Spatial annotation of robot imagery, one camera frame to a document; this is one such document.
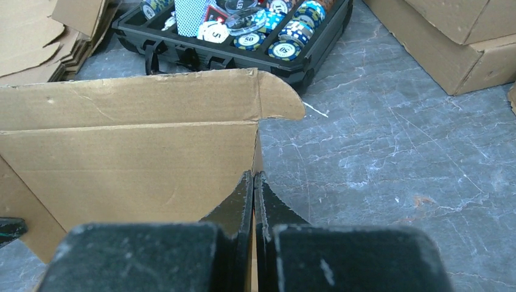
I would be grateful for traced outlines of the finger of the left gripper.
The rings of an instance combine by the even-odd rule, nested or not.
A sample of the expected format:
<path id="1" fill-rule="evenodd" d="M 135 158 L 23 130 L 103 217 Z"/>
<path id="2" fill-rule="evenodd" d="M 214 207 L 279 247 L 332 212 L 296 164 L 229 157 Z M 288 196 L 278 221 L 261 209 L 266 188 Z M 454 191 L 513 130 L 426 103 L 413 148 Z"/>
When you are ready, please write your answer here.
<path id="1" fill-rule="evenodd" d="M 0 247 L 19 239 L 27 232 L 27 225 L 22 218 L 1 217 L 0 219 Z"/>

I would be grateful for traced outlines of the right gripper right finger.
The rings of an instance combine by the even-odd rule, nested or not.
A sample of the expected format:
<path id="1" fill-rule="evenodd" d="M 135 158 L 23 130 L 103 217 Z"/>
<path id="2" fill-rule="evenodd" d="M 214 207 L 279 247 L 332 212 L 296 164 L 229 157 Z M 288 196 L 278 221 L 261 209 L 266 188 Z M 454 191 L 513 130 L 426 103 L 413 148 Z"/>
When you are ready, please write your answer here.
<path id="1" fill-rule="evenodd" d="M 432 239 L 410 226 L 309 224 L 254 177 L 260 291 L 452 291 Z"/>

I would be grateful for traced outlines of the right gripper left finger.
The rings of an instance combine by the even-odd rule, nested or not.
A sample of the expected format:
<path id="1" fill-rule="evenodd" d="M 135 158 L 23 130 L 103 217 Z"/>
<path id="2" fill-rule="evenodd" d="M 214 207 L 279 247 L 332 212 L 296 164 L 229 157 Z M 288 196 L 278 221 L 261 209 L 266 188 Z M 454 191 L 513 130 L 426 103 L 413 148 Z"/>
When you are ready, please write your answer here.
<path id="1" fill-rule="evenodd" d="M 250 291 L 253 174 L 194 223 L 88 223 L 58 245 L 39 291 Z"/>

